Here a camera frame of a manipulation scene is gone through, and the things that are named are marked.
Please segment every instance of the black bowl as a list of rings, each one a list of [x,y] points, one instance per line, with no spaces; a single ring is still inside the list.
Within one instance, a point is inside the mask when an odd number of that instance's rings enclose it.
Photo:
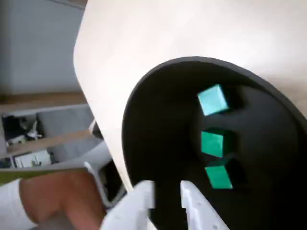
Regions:
[[[204,117],[197,94],[215,84],[240,103]],[[200,153],[200,132],[209,128],[237,135],[232,154],[244,169],[243,186],[211,187],[204,167],[212,159]],[[155,181],[151,219],[158,229],[187,229],[181,180],[193,182],[230,229],[294,228],[305,207],[306,133],[298,109],[257,75],[213,58],[183,57],[153,68],[136,85],[122,144],[132,184]]]

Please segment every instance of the gray wall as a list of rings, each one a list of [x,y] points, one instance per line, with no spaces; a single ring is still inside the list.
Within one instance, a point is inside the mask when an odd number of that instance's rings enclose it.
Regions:
[[[80,90],[72,55],[83,12],[48,0],[0,0],[0,94]]]

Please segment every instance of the light wooden table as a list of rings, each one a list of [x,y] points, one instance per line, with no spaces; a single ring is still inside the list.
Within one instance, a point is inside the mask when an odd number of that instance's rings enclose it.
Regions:
[[[302,0],[89,0],[74,66],[125,186],[123,112],[145,73],[173,58],[218,58],[266,79],[307,115],[306,22]]]

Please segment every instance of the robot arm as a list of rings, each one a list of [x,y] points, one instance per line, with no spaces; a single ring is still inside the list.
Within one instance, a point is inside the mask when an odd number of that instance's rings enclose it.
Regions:
[[[189,230],[229,230],[193,183],[181,181],[180,187]],[[154,208],[154,182],[142,181],[108,213],[100,230],[146,230],[150,208]]]

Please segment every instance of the green cube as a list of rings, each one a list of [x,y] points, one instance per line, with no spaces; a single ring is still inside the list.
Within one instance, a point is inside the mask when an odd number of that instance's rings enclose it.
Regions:
[[[224,136],[221,134],[201,132],[201,152],[215,157],[223,157]]]
[[[214,162],[205,167],[212,188],[215,189],[233,189],[230,177],[228,175],[226,164],[228,160]]]
[[[215,85],[198,94],[201,109],[205,116],[229,109],[220,85]]]

